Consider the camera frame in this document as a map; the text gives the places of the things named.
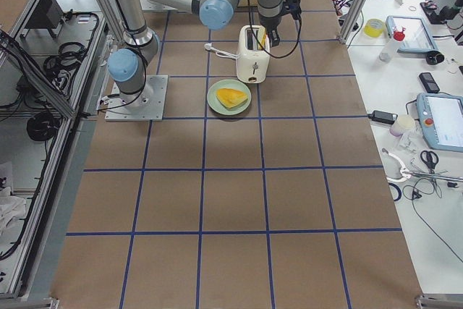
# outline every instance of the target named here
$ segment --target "yellow bread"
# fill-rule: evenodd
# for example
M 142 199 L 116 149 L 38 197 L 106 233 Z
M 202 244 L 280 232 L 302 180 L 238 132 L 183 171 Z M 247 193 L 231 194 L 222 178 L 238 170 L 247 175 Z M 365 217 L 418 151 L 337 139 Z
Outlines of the yellow bread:
M 216 91 L 216 96 L 218 101 L 228 109 L 240 105 L 247 100 L 246 93 L 232 88 L 220 88 Z

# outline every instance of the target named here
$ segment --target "tablet device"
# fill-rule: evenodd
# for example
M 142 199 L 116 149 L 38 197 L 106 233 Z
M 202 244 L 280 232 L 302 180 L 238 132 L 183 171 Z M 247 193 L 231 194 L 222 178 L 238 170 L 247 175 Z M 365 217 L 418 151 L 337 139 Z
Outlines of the tablet device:
M 463 97 L 420 93 L 417 109 L 430 148 L 463 152 Z
M 398 30 L 405 28 L 405 39 L 399 48 L 399 52 L 405 54 L 425 54 L 432 50 L 438 51 L 433 35 L 421 17 L 388 16 L 386 27 L 389 37 L 392 37 L 394 34 L 394 28 Z

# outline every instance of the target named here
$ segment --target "white cord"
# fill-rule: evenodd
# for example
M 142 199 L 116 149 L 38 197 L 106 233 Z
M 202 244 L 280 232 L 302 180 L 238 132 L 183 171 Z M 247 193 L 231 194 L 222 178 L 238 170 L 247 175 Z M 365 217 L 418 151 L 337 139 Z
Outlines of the white cord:
M 238 58 L 238 55 L 236 54 L 230 54 L 229 52 L 221 51 L 221 50 L 218 50 L 217 48 L 212 47 L 212 43 L 205 43 L 204 49 L 206 51 L 215 52 L 216 56 L 220 58 L 228 58 L 228 59 L 235 59 L 235 60 Z

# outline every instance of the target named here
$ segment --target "green plate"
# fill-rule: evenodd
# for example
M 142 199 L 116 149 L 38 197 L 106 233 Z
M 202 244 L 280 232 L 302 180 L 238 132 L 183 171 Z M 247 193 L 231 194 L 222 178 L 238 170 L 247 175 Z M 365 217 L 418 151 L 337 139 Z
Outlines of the green plate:
M 233 88 L 234 90 L 240 90 L 247 95 L 247 100 L 242 102 L 240 105 L 236 105 L 231 109 L 226 108 L 222 103 L 217 99 L 216 92 L 221 88 Z M 208 91 L 208 104 L 209 106 L 219 114 L 222 115 L 236 115 L 240 112 L 246 110 L 246 108 L 251 104 L 251 91 L 249 88 L 241 81 L 238 80 L 220 80 L 214 83 Z

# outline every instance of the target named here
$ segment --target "white bottle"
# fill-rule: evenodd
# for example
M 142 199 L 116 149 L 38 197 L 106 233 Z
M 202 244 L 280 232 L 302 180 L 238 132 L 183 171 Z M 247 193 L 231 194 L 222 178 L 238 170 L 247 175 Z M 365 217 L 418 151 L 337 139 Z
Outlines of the white bottle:
M 397 29 L 394 29 L 394 34 L 392 35 L 391 40 L 384 46 L 383 50 L 379 54 L 379 59 L 383 62 L 389 63 L 394 57 L 394 55 L 399 50 L 402 45 L 402 41 L 405 39 L 404 34 L 405 28 L 402 28 L 402 31 L 399 32 Z

